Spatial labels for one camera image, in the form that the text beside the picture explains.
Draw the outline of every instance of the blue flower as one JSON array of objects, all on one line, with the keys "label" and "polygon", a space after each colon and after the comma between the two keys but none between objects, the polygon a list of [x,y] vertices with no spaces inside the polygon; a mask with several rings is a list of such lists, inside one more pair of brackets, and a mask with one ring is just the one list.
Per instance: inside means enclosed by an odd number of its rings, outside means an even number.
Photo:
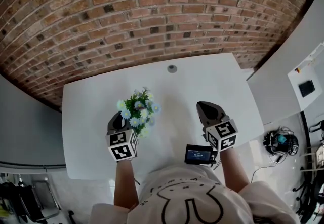
[{"label": "blue flower", "polygon": [[146,119],[145,118],[140,118],[140,124],[145,124],[146,123]]},{"label": "blue flower", "polygon": [[144,118],[144,119],[146,119],[147,116],[148,116],[148,111],[147,111],[147,109],[142,109],[142,110],[141,110],[141,117]]},{"label": "blue flower", "polygon": [[125,109],[121,112],[121,116],[125,119],[128,120],[131,117],[131,113],[128,109]]},{"label": "blue flower", "polygon": [[150,126],[154,126],[154,124],[155,124],[155,118],[154,118],[154,117],[151,117],[151,118],[148,120],[148,124],[149,124]]},{"label": "blue flower", "polygon": [[133,128],[135,128],[135,127],[137,127],[137,126],[140,124],[140,122],[139,122],[138,118],[136,118],[136,117],[132,117],[132,118],[130,119],[130,124],[131,124],[131,126],[132,126]]},{"label": "blue flower", "polygon": [[123,100],[119,100],[117,102],[117,109],[120,110],[120,111],[123,111],[126,109],[126,105],[125,105],[125,102]]},{"label": "blue flower", "polygon": [[150,108],[152,106],[153,102],[150,100],[146,100],[145,104],[146,104],[146,107]]},{"label": "blue flower", "polygon": [[156,103],[152,104],[152,110],[153,110],[154,113],[158,113],[158,112],[161,111],[161,106],[156,104]]},{"label": "blue flower", "polygon": [[140,102],[140,101],[136,101],[136,102],[135,102],[135,108],[136,108],[136,109],[144,108],[144,105],[143,105],[142,102]]}]

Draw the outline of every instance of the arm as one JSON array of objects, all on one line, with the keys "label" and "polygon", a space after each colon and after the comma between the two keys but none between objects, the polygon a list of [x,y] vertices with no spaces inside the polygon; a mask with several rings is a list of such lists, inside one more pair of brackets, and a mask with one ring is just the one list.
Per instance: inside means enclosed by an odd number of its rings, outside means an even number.
[{"label": "arm", "polygon": [[249,179],[245,173],[234,149],[229,148],[220,152],[225,177],[225,184],[235,192],[241,191],[249,185]]},{"label": "arm", "polygon": [[138,205],[133,167],[130,160],[121,160],[116,169],[116,186],[113,203],[115,206],[131,209]]}]

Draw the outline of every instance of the black cable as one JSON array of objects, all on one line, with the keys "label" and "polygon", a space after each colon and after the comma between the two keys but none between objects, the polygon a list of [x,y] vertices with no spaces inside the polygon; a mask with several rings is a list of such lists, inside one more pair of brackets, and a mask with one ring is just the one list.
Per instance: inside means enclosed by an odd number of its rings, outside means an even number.
[{"label": "black cable", "polygon": [[213,169],[213,171],[215,171],[215,169],[216,169],[217,167],[219,167],[221,164],[222,164],[222,162],[219,160],[218,163],[217,163],[217,165],[216,165],[216,167]]},{"label": "black cable", "polygon": [[259,169],[255,170],[254,173],[252,174],[251,183],[253,182],[254,175],[256,174],[257,171],[259,171],[260,169],[263,169],[263,168],[275,167],[276,165],[283,163],[284,160],[286,160],[287,155],[288,155],[288,154],[286,154],[286,157],[285,157],[281,162],[277,162],[277,163],[275,163],[275,165],[264,166],[264,167],[260,167]]},{"label": "black cable", "polygon": [[135,178],[134,178],[134,181],[138,184],[138,185],[141,185]]}]

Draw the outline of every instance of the artificial flower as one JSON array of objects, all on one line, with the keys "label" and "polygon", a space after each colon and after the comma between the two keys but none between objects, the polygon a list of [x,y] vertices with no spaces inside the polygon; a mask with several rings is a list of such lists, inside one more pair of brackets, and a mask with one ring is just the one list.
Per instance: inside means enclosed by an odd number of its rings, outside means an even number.
[{"label": "artificial flower", "polygon": [[141,130],[140,135],[143,136],[143,137],[147,137],[148,134],[149,134],[149,132],[148,132],[148,127],[144,127],[144,128]]},{"label": "artificial flower", "polygon": [[148,115],[148,113],[147,113],[147,109],[143,109],[143,110],[141,110],[141,117],[142,117],[142,118],[146,119],[146,118],[147,118],[147,115]]},{"label": "artificial flower", "polygon": [[150,100],[146,100],[145,104],[146,104],[146,107],[150,108],[152,106],[153,102]]},{"label": "artificial flower", "polygon": [[134,91],[135,95],[137,95],[138,97],[142,96],[142,93],[139,90],[135,90]]},{"label": "artificial flower", "polygon": [[147,93],[147,98],[152,101],[154,98],[153,94],[151,92]]},{"label": "artificial flower", "polygon": [[128,109],[124,109],[122,112],[121,112],[121,116],[125,119],[125,120],[128,120],[130,117],[131,117],[131,113]]},{"label": "artificial flower", "polygon": [[153,112],[158,113],[161,111],[161,106],[156,103],[152,104],[152,110],[153,110]]},{"label": "artificial flower", "polygon": [[136,102],[135,102],[135,108],[137,108],[137,109],[144,108],[144,105],[143,105],[142,102],[140,102],[140,101],[136,101]]},{"label": "artificial flower", "polygon": [[155,124],[155,117],[151,117],[151,118],[148,120],[148,124],[149,124],[150,126],[154,126],[154,124]]},{"label": "artificial flower", "polygon": [[123,111],[126,109],[126,105],[125,105],[125,102],[123,100],[119,100],[117,102],[117,109],[120,110],[120,111]]},{"label": "artificial flower", "polygon": [[136,117],[132,117],[132,118],[130,119],[130,124],[131,124],[131,126],[132,126],[133,128],[135,128],[135,127],[137,127],[137,126],[140,124],[140,122],[139,122],[138,118],[136,118]]},{"label": "artificial flower", "polygon": [[146,123],[146,118],[140,118],[140,124],[145,124]]}]

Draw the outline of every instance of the headphones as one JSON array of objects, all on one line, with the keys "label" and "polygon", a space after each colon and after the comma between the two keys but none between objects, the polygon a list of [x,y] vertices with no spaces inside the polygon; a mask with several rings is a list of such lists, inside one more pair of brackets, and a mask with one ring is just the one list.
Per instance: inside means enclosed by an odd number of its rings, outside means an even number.
[{"label": "headphones", "polygon": [[279,127],[269,131],[263,140],[263,145],[272,155],[288,154],[294,156],[299,148],[298,139],[287,127]]}]

